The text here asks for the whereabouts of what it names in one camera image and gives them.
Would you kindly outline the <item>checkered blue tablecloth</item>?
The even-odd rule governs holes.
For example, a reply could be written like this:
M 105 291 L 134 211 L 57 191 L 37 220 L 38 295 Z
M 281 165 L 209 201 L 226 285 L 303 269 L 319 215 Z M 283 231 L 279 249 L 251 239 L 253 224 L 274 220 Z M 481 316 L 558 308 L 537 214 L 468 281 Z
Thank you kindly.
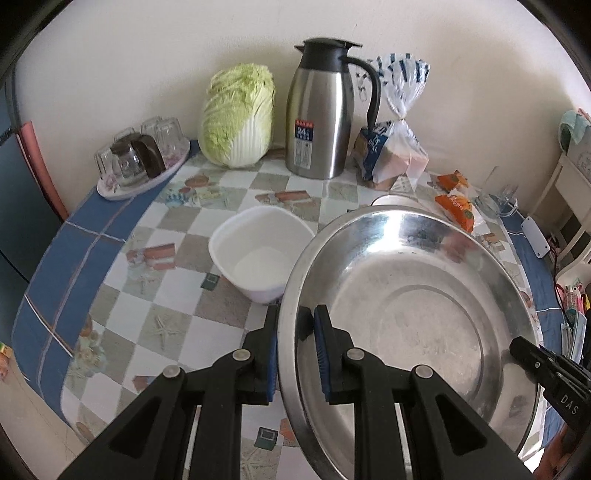
M 280 154 L 232 171 L 197 150 L 143 194 L 111 202 L 91 193 L 43 255 L 12 334 L 20 371 L 68 456 L 166 365 L 207 366 L 262 324 L 266 308 L 212 263 L 219 225 L 274 205 L 318 231 L 378 197 L 353 166 L 331 181 L 307 180 Z

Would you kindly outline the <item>bagged sliced bread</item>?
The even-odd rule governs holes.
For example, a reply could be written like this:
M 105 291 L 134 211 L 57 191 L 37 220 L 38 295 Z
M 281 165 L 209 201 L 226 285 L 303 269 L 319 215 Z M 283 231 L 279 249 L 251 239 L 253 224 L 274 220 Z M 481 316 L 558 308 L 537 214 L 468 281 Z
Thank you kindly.
M 407 116 L 425 90 L 430 64 L 410 53 L 385 54 L 370 61 L 381 84 L 381 102 L 390 117 L 372 128 L 363 127 L 353 143 L 352 158 L 362 178 L 377 190 L 389 190 L 398 177 L 416 188 L 429 155 L 410 127 Z

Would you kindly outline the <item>white square bowl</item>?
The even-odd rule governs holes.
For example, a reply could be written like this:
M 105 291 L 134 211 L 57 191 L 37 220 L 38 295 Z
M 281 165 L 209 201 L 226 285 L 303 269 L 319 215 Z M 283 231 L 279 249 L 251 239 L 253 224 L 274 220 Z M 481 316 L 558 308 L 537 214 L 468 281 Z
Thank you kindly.
M 244 210 L 218 226 L 208 252 L 221 275 L 245 297 L 267 304 L 283 296 L 298 257 L 315 233 L 276 206 Z

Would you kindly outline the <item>white tray with glasses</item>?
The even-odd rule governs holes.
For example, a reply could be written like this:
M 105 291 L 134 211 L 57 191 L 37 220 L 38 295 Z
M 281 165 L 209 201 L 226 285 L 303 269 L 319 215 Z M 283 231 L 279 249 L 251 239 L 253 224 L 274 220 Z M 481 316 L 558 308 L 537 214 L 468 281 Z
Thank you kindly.
M 187 160 L 190 149 L 190 141 L 184 138 L 173 155 L 164 157 L 165 170 L 154 178 L 148 178 L 147 174 L 142 172 L 136 179 L 125 182 L 122 177 L 117 177 L 112 171 L 108 171 L 99 177 L 96 192 L 108 201 L 126 200 L 145 193 L 170 180 Z

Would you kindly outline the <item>upturned clear glass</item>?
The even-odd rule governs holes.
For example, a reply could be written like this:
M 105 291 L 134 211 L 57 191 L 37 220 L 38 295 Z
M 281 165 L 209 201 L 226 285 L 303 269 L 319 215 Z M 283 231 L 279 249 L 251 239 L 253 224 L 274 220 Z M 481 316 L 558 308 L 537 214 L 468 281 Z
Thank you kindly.
M 179 121 L 174 117 L 162 118 L 155 127 L 156 143 L 166 158 L 178 158 L 183 146 L 183 134 Z

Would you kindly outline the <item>large stainless steel basin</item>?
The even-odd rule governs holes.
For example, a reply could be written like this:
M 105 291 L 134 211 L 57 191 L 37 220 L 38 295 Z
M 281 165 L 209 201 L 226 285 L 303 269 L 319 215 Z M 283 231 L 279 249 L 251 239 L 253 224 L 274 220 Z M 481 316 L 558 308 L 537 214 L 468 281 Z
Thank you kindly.
M 353 409 L 322 395 L 314 328 L 325 305 L 335 327 L 386 364 L 432 367 L 515 452 L 530 435 L 539 389 L 509 352 L 538 339 L 509 273 L 472 236 L 425 211 L 367 207 L 318 232 L 301 253 L 279 318 L 283 405 L 318 476 L 353 477 Z

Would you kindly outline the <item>stainless steel thermos jug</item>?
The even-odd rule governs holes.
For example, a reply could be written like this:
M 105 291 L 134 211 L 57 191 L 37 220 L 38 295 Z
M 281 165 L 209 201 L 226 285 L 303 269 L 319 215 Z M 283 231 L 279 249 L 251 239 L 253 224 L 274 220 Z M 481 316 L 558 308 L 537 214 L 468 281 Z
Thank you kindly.
M 338 177 L 345 169 L 355 99 L 349 67 L 360 67 L 370 79 L 367 127 L 375 127 L 382 94 L 376 69 L 349 56 L 352 41 L 315 37 L 295 49 L 301 61 L 287 95 L 286 163 L 297 176 L 315 180 Z

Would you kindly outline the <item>clear glass mug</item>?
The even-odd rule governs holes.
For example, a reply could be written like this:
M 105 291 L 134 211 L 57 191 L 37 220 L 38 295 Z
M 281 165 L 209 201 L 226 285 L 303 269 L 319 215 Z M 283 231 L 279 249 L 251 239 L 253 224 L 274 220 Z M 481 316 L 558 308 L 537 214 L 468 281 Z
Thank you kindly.
M 475 203 L 489 218 L 509 217 L 519 208 L 517 190 L 518 184 L 509 179 L 506 170 L 495 166 L 475 198 Z

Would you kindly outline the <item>orange snack packet front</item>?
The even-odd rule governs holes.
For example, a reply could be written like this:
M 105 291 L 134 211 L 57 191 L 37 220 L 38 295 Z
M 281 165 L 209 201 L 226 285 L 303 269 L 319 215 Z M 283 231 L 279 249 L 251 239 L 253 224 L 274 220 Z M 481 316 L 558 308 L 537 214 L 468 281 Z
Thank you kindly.
M 472 201 L 457 189 L 435 197 L 435 202 L 445 215 L 467 233 L 472 233 L 485 220 Z

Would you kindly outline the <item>napa cabbage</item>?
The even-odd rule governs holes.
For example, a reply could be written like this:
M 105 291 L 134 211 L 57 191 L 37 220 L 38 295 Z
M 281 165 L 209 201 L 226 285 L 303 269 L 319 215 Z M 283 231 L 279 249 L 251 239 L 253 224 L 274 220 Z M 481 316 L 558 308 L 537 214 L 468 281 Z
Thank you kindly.
M 250 167 L 266 155 L 273 138 L 276 85 L 266 65 L 238 64 L 211 78 L 197 140 L 215 165 Z

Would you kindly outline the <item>orange snack packet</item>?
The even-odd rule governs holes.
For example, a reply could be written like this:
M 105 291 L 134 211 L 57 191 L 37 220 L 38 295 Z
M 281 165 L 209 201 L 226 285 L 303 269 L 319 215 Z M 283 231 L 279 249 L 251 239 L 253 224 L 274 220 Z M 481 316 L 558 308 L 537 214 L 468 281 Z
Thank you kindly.
M 449 174 L 438 175 L 437 181 L 441 188 L 447 192 L 453 190 L 467 192 L 470 188 L 467 178 L 459 170 L 455 170 Z
M 445 215 L 467 233 L 472 233 L 485 220 L 472 201 L 457 189 L 435 197 L 435 202 Z

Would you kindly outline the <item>white shelf rack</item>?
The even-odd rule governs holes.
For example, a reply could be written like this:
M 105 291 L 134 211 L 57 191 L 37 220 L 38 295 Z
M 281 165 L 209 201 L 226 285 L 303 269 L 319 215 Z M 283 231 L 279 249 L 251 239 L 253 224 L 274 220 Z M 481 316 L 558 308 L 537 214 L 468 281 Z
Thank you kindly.
M 558 143 L 558 162 L 530 215 L 534 215 L 552 189 L 557 190 L 580 224 L 557 256 L 557 282 L 562 287 L 577 283 L 586 286 L 590 283 L 590 241 L 579 254 L 572 250 L 584 234 L 590 235 L 590 115 L 582 109 L 567 111 L 559 123 Z

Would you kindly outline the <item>white power adapter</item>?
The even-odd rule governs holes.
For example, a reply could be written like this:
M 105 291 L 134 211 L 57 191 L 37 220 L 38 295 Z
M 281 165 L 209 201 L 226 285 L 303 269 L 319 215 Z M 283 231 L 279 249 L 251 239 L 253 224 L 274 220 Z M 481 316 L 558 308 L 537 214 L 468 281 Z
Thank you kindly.
M 548 241 L 531 216 L 527 216 L 522 221 L 521 228 L 537 258 L 542 259 L 550 253 L 551 249 Z

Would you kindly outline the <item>dark lidded glass pitcher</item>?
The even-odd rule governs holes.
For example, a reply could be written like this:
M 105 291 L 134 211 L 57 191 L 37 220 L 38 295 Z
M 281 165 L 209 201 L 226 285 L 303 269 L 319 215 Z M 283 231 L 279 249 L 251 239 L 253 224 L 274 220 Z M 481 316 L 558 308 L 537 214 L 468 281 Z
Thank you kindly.
M 110 151 L 113 173 L 125 182 L 136 179 L 142 172 L 154 178 L 165 170 L 159 147 L 149 135 L 130 133 L 116 140 Z

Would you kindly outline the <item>orange snack packet back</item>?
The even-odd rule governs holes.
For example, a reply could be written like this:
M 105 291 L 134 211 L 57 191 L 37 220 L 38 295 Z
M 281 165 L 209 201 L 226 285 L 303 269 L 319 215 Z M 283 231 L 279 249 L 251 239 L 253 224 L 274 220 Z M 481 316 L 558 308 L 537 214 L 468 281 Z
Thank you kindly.
M 438 175 L 437 181 L 441 188 L 447 192 L 453 190 L 467 192 L 470 188 L 467 178 L 459 170 L 455 170 L 449 174 Z

